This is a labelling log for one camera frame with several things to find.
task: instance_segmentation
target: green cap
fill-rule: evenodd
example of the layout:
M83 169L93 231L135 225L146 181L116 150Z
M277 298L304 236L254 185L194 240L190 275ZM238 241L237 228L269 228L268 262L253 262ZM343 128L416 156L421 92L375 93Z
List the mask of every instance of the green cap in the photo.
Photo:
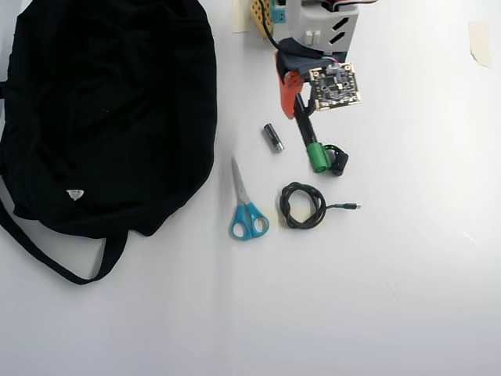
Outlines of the green cap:
M308 156L315 172L324 172L330 167L330 161L321 143L310 143L306 150L308 151Z

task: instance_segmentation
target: bag handle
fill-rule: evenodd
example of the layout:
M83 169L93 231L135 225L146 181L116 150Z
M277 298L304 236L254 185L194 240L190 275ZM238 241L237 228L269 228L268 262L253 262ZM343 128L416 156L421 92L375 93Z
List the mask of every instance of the bag handle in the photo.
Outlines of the bag handle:
M81 278L73 274L70 270L52 260L43 251L41 251L41 249L38 248L33 241L31 241L28 235L26 235L26 233L14 222L5 209L2 200L0 200L0 226L2 226L10 234L10 236L17 241L17 243L26 249L28 253L35 257L39 262L47 265L50 269L54 270L70 282L79 285L90 284L91 282L101 280L107 276L122 256L122 253L124 253L128 238L128 232L108 237L106 239L103 261L101 262L99 272L94 278L86 280L85 278Z

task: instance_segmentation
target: white plastic housing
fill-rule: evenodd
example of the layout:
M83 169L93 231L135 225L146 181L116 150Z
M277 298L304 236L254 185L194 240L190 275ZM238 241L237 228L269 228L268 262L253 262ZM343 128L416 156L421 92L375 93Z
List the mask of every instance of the white plastic housing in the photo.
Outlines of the white plastic housing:
M359 18L357 5L345 5L339 12L329 12L321 2L289 0L287 13L290 36L304 47L324 52L350 49Z

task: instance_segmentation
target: tape piece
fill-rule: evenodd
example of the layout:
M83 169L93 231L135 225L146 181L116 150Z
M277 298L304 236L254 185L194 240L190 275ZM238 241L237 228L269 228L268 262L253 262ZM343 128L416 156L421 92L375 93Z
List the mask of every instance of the tape piece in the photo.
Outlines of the tape piece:
M471 55L483 67L492 68L488 23L485 21L470 22L469 28Z
M249 31L249 27L251 25L251 1L252 0L233 0L233 33L244 33L246 31Z

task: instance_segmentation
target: battery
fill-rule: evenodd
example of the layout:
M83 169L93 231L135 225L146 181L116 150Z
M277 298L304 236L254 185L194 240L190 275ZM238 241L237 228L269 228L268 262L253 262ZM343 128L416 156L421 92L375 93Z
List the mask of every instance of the battery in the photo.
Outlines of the battery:
M282 141L280 141L279 135L276 134L273 125L265 125L265 134L268 136L277 153L281 153L285 150L285 147L283 147Z

